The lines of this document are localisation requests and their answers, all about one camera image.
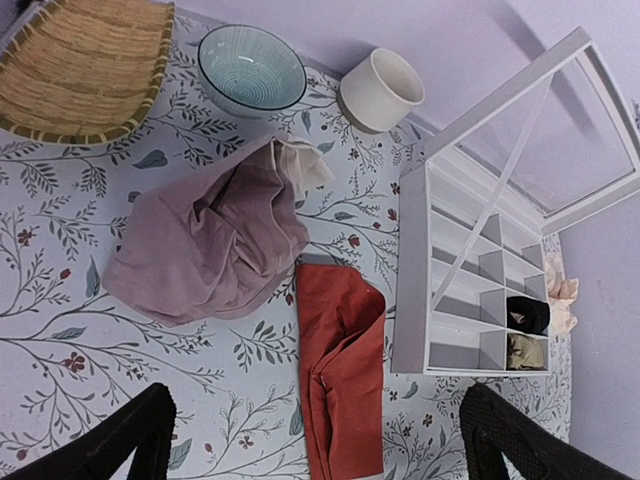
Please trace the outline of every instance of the white cup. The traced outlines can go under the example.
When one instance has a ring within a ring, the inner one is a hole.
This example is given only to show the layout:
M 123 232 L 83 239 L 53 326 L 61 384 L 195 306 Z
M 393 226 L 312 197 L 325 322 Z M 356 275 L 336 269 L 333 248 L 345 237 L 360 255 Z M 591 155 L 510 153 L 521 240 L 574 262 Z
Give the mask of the white cup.
M 340 82 L 338 105 L 356 128 L 367 133 L 395 127 L 424 101 L 418 73 L 397 53 L 376 48 Z

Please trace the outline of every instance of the woven basket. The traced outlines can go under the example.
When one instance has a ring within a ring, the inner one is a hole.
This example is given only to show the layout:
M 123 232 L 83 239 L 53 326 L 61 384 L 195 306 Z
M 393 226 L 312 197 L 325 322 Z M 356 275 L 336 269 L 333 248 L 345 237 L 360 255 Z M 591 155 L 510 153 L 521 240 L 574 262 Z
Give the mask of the woven basket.
M 173 17 L 147 0 L 51 1 L 0 60 L 0 127 L 73 145 L 129 135 L 160 90 Z

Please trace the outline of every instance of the ceramic bowl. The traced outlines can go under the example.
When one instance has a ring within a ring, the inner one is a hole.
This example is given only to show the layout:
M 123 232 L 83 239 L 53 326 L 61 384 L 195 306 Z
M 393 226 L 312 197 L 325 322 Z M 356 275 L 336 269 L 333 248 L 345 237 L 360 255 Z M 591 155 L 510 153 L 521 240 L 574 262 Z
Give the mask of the ceramic bowl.
M 307 76 L 300 58 L 275 35 L 248 25 L 224 25 L 198 47 L 202 87 L 231 115 L 264 118 L 304 96 Z

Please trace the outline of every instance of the floral tablecloth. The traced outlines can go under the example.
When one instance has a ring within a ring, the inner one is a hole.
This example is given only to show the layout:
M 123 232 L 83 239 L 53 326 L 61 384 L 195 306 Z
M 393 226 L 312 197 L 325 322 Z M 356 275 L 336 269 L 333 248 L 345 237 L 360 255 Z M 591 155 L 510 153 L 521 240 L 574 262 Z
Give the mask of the floral tablecloth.
M 204 97 L 197 80 L 196 45 L 208 28 L 178 16 L 163 91 L 133 136 L 87 148 L 0 133 L 0 476 L 87 432 L 157 381 L 169 386 L 179 410 L 171 478 L 309 478 L 298 428 L 292 274 L 245 319 L 177 329 L 131 311 L 100 287 L 139 192 L 270 129 L 311 138 L 337 177 L 298 210 L 312 238 L 306 254 L 357 267 L 386 296 L 387 478 L 466 475 L 457 412 L 474 381 L 489 383 L 566 440 L 568 339 L 551 341 L 548 377 L 389 373 L 398 178 L 407 162 L 420 161 L 421 132 L 403 123 L 389 134 L 359 133 L 336 106 L 336 81 L 311 68 L 307 95 L 291 110 L 269 121 L 231 118 Z M 558 250 L 557 237 L 546 246 Z

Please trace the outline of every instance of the white wooden box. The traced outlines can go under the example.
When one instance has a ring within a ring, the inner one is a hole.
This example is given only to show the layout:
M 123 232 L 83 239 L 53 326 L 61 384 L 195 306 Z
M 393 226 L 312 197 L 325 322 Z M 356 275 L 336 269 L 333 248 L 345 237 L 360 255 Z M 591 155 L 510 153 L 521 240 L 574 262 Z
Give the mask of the white wooden box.
M 606 111 L 631 173 L 553 211 L 535 208 L 510 176 L 553 76 L 579 65 Z M 501 172 L 461 148 L 519 98 L 531 111 Z M 549 371 L 548 331 L 527 335 L 545 352 L 543 371 L 507 370 L 507 298 L 547 302 L 543 235 L 566 228 L 640 189 L 640 141 L 591 39 L 577 29 L 424 146 L 426 163 L 400 179 L 400 246 L 392 372 L 526 376 Z

